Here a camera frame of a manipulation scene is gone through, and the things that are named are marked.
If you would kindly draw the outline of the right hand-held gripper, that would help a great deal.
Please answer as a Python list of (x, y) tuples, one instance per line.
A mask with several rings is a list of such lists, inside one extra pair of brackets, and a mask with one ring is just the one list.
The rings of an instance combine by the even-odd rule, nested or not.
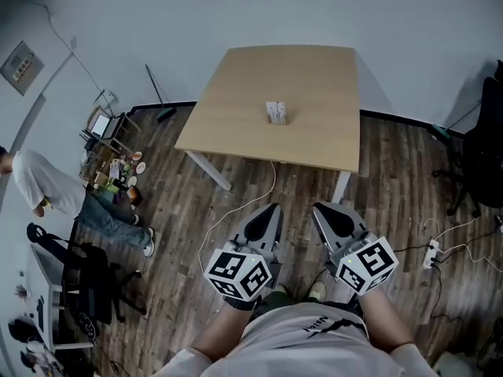
[(335, 203), (315, 203), (315, 227), (330, 254), (326, 267), (362, 296), (382, 284), (395, 271), (398, 259), (384, 236), (366, 231), (360, 214)]

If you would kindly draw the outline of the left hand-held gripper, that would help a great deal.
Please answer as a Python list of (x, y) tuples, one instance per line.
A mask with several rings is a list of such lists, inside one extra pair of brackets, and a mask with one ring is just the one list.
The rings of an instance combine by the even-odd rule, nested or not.
[(205, 279), (219, 294), (243, 302), (255, 301), (264, 288), (275, 288), (281, 271), (275, 250), (282, 223), (280, 205), (266, 205), (249, 214), (234, 238), (213, 252)]

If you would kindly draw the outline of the person's left forearm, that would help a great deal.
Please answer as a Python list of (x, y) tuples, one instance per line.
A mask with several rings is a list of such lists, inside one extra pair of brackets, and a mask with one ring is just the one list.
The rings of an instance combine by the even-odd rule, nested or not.
[(213, 321), (193, 340), (190, 348), (212, 362), (226, 357), (239, 344), (254, 308), (255, 302), (225, 300)]

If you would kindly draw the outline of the person's right forearm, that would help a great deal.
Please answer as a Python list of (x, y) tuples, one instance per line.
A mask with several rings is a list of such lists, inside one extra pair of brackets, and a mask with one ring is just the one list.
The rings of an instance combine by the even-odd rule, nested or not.
[(358, 299), (370, 342), (379, 350), (391, 353), (411, 344), (413, 337), (388, 297), (378, 288)]

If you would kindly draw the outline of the person's right shoe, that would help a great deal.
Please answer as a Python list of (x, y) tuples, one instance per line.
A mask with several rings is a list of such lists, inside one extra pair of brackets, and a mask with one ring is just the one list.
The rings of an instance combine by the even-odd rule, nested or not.
[(308, 302), (323, 302), (326, 295), (325, 284), (321, 281), (313, 283), (307, 295)]

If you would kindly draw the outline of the person's dark pants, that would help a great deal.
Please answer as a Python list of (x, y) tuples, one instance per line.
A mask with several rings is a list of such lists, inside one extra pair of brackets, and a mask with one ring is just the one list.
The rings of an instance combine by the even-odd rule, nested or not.
[(340, 303), (333, 301), (322, 302), (317, 300), (316, 298), (305, 298), (303, 301), (297, 302), (293, 298), (290, 298), (286, 293), (273, 291), (272, 293), (268, 294), (264, 299), (261, 299), (258, 302), (257, 306), (253, 310), (250, 321), (253, 321), (256, 318), (274, 309), (279, 309), (281, 307), (293, 306), (296, 304), (307, 303), (307, 302), (312, 302), (323, 306), (341, 309), (353, 313), (360, 318), (363, 318), (362, 308), (357, 302), (350, 302), (350, 303)]

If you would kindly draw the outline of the white power strip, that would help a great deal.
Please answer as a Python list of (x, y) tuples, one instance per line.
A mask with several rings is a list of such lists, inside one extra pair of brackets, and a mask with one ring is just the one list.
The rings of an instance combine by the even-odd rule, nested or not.
[(427, 245), (427, 250), (424, 254), (422, 268), (430, 269), (434, 265), (438, 253), (439, 253), (439, 242), (437, 240), (431, 239), (429, 244)]

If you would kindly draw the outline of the person's white shirt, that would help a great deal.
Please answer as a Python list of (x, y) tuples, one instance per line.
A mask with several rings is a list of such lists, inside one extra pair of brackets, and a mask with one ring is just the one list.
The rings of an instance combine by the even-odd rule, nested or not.
[(437, 377), (414, 344), (374, 347), (361, 317), (314, 302), (253, 320), (239, 344), (212, 362), (184, 349), (152, 377)]

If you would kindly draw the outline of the green cleaning tool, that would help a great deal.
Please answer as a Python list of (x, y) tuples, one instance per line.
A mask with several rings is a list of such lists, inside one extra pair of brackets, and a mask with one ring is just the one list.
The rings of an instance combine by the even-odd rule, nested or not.
[(482, 100), (478, 99), (477, 102), (466, 113), (464, 113), (459, 119), (455, 120), (449, 126), (440, 126), (437, 124), (432, 124), (431, 134), (435, 135), (436, 138), (444, 138), (449, 140), (450, 139), (449, 132), (452, 130), (452, 128), (458, 123), (462, 122), (466, 117), (471, 115), (481, 105), (481, 102)]

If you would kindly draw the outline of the wooden table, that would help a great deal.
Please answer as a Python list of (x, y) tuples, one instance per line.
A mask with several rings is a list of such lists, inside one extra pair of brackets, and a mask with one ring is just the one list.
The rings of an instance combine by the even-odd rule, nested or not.
[[(288, 125), (268, 123), (266, 102), (283, 101)], [(339, 203), (359, 168), (356, 53), (338, 46), (229, 49), (177, 142), (218, 185), (232, 188), (210, 154), (335, 170)]]

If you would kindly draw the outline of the black office chair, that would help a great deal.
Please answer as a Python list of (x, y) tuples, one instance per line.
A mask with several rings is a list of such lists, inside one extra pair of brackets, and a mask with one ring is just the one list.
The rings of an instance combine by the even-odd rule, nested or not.
[(124, 293), (124, 288), (133, 279), (141, 278), (140, 271), (135, 270), (119, 279), (117, 272), (121, 270), (121, 265), (110, 262), (102, 248), (82, 243), (76, 247), (83, 254), (77, 254), (70, 247), (63, 247), (59, 236), (48, 233), (35, 223), (28, 224), (27, 236), (32, 243), (38, 244), (62, 262), (66, 269), (79, 273), (78, 283), (75, 285), (78, 291), (76, 309), (91, 320), (110, 324), (112, 314), (115, 314), (120, 323), (124, 322), (125, 317), (120, 314), (121, 302), (143, 316), (147, 313), (146, 308), (137, 306)]
[(494, 76), (484, 79), (479, 106), (475, 126), (464, 135), (461, 151), (454, 154), (461, 173), (431, 173), (461, 186), (456, 203), (446, 210), (449, 216), (456, 214), (466, 196), (473, 203), (474, 218), (481, 215), (482, 205), (503, 209), (503, 60), (497, 62)]

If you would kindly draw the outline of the small wooden shelf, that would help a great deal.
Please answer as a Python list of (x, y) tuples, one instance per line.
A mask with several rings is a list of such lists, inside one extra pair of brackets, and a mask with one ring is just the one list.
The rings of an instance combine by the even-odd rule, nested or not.
[(86, 121), (85, 127), (81, 130), (79, 134), (79, 136), (85, 141), (84, 145), (85, 155), (84, 158), (82, 159), (81, 170), (79, 172), (79, 177), (84, 181), (90, 180), (88, 169), (90, 168), (93, 162), (97, 161), (98, 154), (94, 153), (96, 148), (99, 149), (101, 146), (105, 146), (115, 154), (118, 154), (119, 156), (126, 154), (132, 155), (134, 153), (134, 149), (126, 146), (126, 144), (123, 143), (120, 140), (120, 138), (124, 134), (129, 134), (132, 130), (136, 132), (137, 137), (139, 137), (139, 135), (142, 133), (141, 128), (130, 117), (130, 114), (122, 112), (126, 114), (126, 117), (123, 120), (123, 125), (119, 129), (119, 135), (117, 137), (108, 141), (100, 141), (97, 138), (92, 137), (90, 133), (87, 131), (87, 126), (90, 124), (90, 120), (92, 119), (93, 115), (96, 113), (98, 109), (101, 109), (108, 116), (114, 116), (111, 109), (104, 109), (100, 105), (98, 105), (92, 110), (88, 120)]

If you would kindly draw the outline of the open laptop computer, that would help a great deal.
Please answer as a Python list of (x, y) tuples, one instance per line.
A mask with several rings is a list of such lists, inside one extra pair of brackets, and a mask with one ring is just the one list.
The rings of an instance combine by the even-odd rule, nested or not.
[(112, 140), (119, 135), (119, 129), (123, 125), (125, 117), (125, 113), (108, 116), (101, 109), (98, 109), (90, 120), (87, 131), (100, 141)]

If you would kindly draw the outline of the white desk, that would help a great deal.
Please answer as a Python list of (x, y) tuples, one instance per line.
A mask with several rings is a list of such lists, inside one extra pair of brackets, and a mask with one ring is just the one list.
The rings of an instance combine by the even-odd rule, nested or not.
[(62, 343), (59, 338), (60, 315), (65, 310), (63, 287), (58, 280), (58, 268), (53, 258), (34, 244), (28, 251), (25, 273), (27, 312), (33, 316), (33, 323), (46, 348), (55, 353), (63, 350), (83, 350), (93, 348), (89, 341)]

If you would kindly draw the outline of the long-handled broom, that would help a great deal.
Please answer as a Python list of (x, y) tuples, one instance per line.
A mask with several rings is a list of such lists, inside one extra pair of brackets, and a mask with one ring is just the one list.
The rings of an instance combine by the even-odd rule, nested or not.
[(154, 76), (150, 70), (150, 67), (147, 64), (145, 64), (145, 70), (147, 71), (150, 82), (152, 83), (152, 86), (153, 86), (153, 88), (156, 92), (156, 95), (160, 101), (160, 105), (161, 105), (162, 110), (159, 113), (159, 115), (156, 117), (156, 121), (159, 124), (161, 124), (164, 121), (168, 120), (176, 112), (176, 108), (173, 107), (172, 105), (168, 104), (167, 102), (165, 102), (163, 100), (163, 98), (161, 97), (160, 90), (156, 84), (156, 80), (154, 79)]

